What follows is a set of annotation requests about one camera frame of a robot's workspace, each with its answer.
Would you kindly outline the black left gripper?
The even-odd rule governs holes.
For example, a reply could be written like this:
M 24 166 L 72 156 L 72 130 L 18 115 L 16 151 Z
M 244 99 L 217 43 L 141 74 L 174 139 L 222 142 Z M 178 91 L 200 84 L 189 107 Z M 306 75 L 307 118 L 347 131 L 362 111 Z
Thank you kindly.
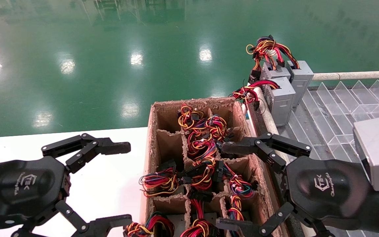
M 112 228 L 132 223 L 130 214 L 86 223 L 64 201 L 69 189 L 69 172 L 54 158 L 0 163 L 0 229 L 43 225 L 58 211 L 76 228 L 73 237 L 107 237 Z

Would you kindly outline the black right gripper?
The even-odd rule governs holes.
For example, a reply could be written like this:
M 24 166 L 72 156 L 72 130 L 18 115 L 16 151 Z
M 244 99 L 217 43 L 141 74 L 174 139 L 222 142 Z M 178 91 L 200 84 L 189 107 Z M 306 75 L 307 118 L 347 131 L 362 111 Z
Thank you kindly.
M 276 151 L 297 159 L 286 167 L 286 161 Z M 291 201 L 307 219 L 333 227 L 361 225 L 359 213 L 372 186 L 359 163 L 310 159 L 311 146 L 269 132 L 225 142 L 222 152 L 255 154 L 275 172 L 286 172 Z

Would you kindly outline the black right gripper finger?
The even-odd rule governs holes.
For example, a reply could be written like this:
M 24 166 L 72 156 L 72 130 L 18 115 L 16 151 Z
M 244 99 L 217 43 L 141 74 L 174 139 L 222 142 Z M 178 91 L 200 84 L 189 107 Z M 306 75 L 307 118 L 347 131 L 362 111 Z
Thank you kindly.
M 223 230 L 236 231 L 241 237 L 272 237 L 273 232 L 285 222 L 293 211 L 294 206 L 286 202 L 263 225 L 247 221 L 218 218 L 215 221 L 215 226 Z

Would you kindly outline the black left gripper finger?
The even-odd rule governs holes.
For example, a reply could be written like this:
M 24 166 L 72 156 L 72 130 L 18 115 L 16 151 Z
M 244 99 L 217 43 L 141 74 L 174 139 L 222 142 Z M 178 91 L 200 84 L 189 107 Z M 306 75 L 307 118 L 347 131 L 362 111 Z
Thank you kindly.
M 99 154 L 126 154 L 131 151 L 129 142 L 113 142 L 110 138 L 95 138 L 87 133 L 73 136 L 41 148 L 44 156 L 58 158 L 72 152 L 77 152 L 66 161 L 66 170 L 76 173 Z

